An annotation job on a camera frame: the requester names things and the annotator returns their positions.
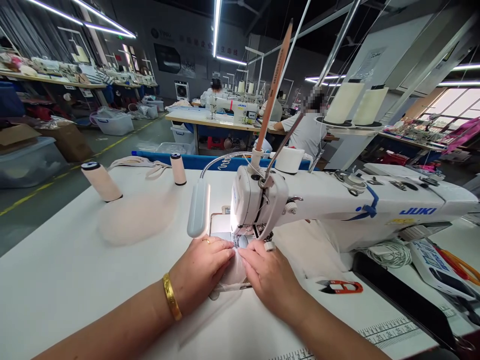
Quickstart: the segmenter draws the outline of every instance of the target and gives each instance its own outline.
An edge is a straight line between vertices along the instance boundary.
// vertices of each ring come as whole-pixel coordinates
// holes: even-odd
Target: hand
[[[263,241],[252,241],[246,249],[239,248],[238,253],[248,281],[266,308],[292,327],[301,322],[309,296],[282,252],[278,248],[267,252]]]
[[[183,316],[198,308],[218,284],[230,259],[234,243],[219,237],[193,239],[170,270],[171,286]]]

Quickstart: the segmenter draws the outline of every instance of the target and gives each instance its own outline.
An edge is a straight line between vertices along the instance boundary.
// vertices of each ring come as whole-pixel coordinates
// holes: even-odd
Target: forearm
[[[390,359],[306,292],[304,298],[304,316],[291,326],[317,360]]]
[[[159,281],[34,359],[135,359],[173,323]]]

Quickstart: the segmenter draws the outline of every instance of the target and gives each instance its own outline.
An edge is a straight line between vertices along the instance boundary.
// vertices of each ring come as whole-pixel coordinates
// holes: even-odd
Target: power cord
[[[398,269],[412,263],[410,249],[404,241],[397,238],[359,250],[377,264],[387,268]]]

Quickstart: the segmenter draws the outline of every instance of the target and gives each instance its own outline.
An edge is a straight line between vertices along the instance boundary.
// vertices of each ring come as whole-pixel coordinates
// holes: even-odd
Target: woman's left hand
[[[220,281],[230,259],[234,243],[216,236],[193,239],[170,270],[170,281],[183,316],[198,308]]]

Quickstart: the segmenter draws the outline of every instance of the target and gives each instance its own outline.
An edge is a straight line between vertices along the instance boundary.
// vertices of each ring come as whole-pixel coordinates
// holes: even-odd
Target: white shirt
[[[290,131],[299,115],[300,113],[298,112],[281,122],[286,132]],[[315,158],[319,152],[318,146],[320,141],[327,135],[327,127],[325,124],[316,120],[320,115],[321,114],[317,112],[307,112],[291,135],[288,146],[304,149],[305,153]]]
[[[208,88],[206,91],[204,91],[203,94],[200,96],[200,105],[206,107],[207,109],[210,109],[212,94],[213,94],[212,88]],[[229,95],[223,91],[216,92],[214,95],[217,98],[222,98],[222,99],[229,98]]]
[[[265,101],[263,103],[263,105],[261,106],[261,109],[260,111],[258,112],[258,115],[260,115],[261,117],[264,115],[265,113],[265,109],[267,108],[267,103],[269,101]],[[282,112],[284,110],[282,109],[282,104],[280,104],[280,102],[278,100],[275,100],[275,103],[273,104],[273,108],[271,109],[271,114],[270,114],[270,121],[273,121],[273,122],[279,122],[280,120],[282,120]]]

